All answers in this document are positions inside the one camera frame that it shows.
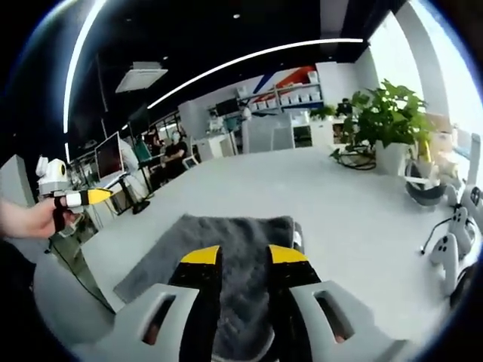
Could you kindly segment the person's left hand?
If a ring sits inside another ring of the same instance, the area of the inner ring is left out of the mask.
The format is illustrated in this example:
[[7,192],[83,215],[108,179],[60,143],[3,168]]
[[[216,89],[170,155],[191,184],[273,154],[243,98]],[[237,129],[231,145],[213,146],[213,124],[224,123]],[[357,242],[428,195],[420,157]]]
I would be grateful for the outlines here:
[[20,208],[14,217],[15,238],[49,238],[75,221],[77,215],[65,205],[64,198],[46,198],[30,208]]

